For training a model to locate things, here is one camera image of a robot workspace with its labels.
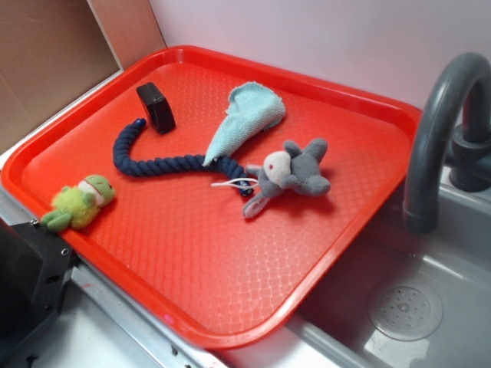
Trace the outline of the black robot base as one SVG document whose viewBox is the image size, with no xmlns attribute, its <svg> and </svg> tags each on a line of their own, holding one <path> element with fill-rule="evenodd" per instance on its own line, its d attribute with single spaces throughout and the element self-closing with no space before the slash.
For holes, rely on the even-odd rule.
<svg viewBox="0 0 491 368">
<path fill-rule="evenodd" d="M 72 248 L 42 225 L 1 222 L 1 341 L 21 339 L 60 310 Z"/>
</svg>

